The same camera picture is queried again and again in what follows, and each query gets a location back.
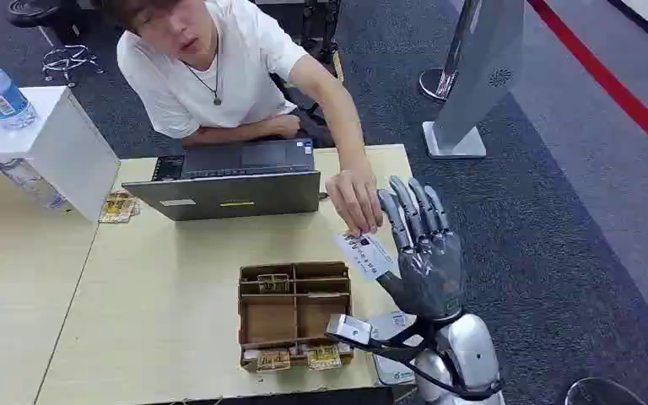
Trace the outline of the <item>person's left hand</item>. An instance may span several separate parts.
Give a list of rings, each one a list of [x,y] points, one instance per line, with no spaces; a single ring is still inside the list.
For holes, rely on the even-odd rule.
[[[382,226],[376,186],[376,178],[367,168],[341,169],[326,181],[326,192],[350,235],[375,233]]]

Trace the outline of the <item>person's right hand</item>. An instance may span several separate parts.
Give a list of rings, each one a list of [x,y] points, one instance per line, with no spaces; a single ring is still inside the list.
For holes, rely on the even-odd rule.
[[[300,130],[300,118],[286,114],[275,116],[267,121],[267,134],[282,138],[295,138]]]

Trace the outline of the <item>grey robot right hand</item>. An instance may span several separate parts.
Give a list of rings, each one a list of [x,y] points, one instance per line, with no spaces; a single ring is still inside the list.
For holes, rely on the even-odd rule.
[[[441,321],[462,312],[465,272],[460,237],[431,186],[415,178],[389,177],[390,190],[377,195],[397,248],[397,269],[376,281],[410,315]]]

